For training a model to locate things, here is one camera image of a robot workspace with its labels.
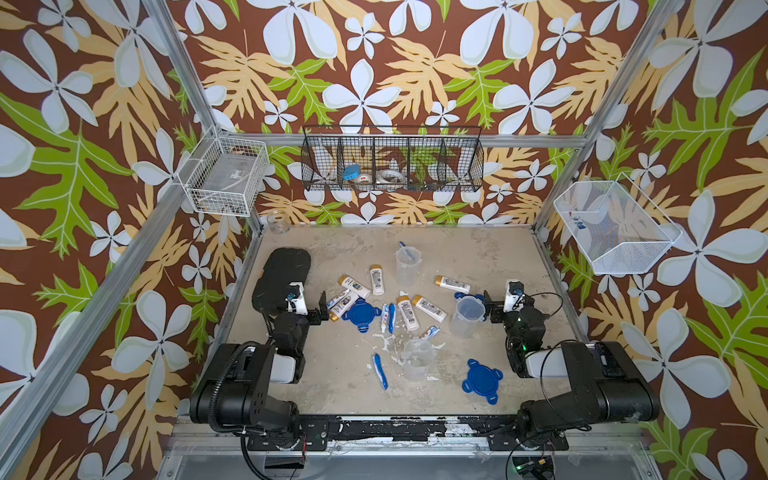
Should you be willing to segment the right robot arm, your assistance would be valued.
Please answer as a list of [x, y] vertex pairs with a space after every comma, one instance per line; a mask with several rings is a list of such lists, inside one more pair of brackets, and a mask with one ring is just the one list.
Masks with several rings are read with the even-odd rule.
[[569, 429], [587, 430], [596, 424], [637, 423], [655, 420], [661, 411], [659, 396], [615, 341], [581, 342], [566, 339], [543, 347], [546, 321], [535, 306], [535, 296], [517, 285], [503, 301], [488, 292], [481, 295], [485, 318], [505, 332], [505, 352], [518, 377], [565, 378], [570, 390], [521, 404], [516, 434], [525, 439]]

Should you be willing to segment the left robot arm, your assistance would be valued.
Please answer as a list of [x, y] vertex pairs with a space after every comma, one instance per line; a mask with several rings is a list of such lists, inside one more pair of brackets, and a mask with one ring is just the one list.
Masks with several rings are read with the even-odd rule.
[[267, 258], [251, 297], [265, 321], [267, 340], [220, 345], [190, 399], [192, 422], [218, 433], [296, 432], [298, 407], [268, 394], [285, 379], [296, 384], [306, 364], [310, 328], [329, 319], [326, 294], [316, 309], [306, 306], [304, 287], [310, 253], [282, 247]]

